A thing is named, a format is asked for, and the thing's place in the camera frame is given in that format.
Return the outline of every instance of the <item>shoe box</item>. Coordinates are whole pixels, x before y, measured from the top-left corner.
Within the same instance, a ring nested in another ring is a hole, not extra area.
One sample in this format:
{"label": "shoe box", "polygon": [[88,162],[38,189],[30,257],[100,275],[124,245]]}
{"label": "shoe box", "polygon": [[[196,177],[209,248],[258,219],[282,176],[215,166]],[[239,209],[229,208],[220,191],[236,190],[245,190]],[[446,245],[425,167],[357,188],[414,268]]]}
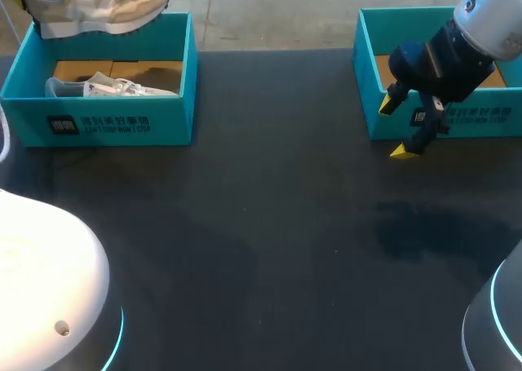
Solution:
{"label": "shoe box", "polygon": [[[417,91],[390,116],[378,114],[386,89],[395,78],[388,55],[398,44],[427,41],[453,17],[453,7],[368,8],[359,11],[353,67],[372,140],[408,139],[425,117]],[[437,138],[522,136],[522,57],[497,61],[495,71],[463,102],[446,109],[448,135]]]}
{"label": "shoe box", "polygon": [[[81,82],[96,72],[179,96],[44,97],[49,77]],[[164,12],[122,36],[42,40],[31,26],[0,103],[27,147],[189,145],[196,88],[191,16]]]}

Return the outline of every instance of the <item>white sneaker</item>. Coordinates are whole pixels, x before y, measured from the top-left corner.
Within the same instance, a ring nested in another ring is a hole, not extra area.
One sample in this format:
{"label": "white sneaker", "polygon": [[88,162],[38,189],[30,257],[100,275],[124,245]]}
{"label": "white sneaker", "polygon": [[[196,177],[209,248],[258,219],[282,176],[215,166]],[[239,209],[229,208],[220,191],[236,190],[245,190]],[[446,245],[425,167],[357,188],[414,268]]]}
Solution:
{"label": "white sneaker", "polygon": [[178,96],[172,91],[143,87],[126,79],[113,79],[97,72],[86,82],[62,82],[56,77],[47,79],[47,98],[89,96]]}
{"label": "white sneaker", "polygon": [[124,34],[154,20],[169,0],[24,0],[44,39],[90,31]]}

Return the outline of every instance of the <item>concrete floor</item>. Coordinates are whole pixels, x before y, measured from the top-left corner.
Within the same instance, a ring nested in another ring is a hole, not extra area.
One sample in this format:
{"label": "concrete floor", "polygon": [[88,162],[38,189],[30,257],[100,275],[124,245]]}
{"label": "concrete floor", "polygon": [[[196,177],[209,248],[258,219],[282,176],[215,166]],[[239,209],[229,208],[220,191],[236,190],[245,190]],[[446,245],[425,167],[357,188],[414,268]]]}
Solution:
{"label": "concrete floor", "polygon": [[[3,0],[22,38],[30,18]],[[312,49],[352,46],[362,7],[454,5],[459,0],[171,0],[193,13],[200,50]],[[0,55],[16,42],[0,12]]]}

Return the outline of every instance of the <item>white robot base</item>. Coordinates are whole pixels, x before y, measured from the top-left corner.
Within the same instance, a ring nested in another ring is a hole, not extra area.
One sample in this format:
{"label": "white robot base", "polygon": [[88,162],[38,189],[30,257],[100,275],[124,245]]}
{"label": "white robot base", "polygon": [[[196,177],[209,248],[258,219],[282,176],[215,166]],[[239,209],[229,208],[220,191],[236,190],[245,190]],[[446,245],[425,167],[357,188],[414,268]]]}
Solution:
{"label": "white robot base", "polygon": [[0,190],[0,371],[113,371],[125,317],[81,220]]}
{"label": "white robot base", "polygon": [[470,371],[522,370],[522,242],[475,296],[462,323]]}

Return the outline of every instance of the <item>screw hole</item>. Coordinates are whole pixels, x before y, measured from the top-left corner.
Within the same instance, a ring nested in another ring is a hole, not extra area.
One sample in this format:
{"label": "screw hole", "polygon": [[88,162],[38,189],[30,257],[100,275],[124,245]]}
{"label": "screw hole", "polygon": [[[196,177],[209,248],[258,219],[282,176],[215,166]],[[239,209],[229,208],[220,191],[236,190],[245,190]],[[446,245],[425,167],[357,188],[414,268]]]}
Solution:
{"label": "screw hole", "polygon": [[60,336],[68,336],[70,332],[69,325],[67,325],[67,322],[65,322],[64,320],[59,320],[55,323],[55,331]]}
{"label": "screw hole", "polygon": [[471,12],[476,6],[476,0],[468,0],[466,3],[466,12]]}

